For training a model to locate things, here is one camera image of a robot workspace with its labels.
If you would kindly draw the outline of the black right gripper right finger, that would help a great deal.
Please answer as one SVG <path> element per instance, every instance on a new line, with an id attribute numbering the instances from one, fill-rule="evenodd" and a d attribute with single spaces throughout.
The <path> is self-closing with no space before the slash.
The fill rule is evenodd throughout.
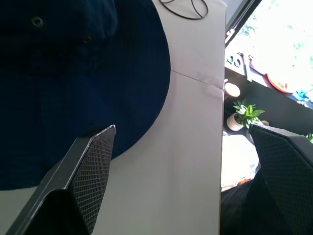
<path id="1" fill-rule="evenodd" d="M 268 192 L 293 235 L 313 233 L 313 144 L 304 136 L 251 125 Z"/>

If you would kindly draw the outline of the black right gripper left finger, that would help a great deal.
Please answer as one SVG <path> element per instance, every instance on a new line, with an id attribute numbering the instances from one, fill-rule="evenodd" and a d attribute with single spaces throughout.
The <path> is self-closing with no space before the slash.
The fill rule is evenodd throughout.
<path id="1" fill-rule="evenodd" d="M 8 235 L 90 235 L 108 183 L 116 128 L 78 137 L 44 176 Z"/>

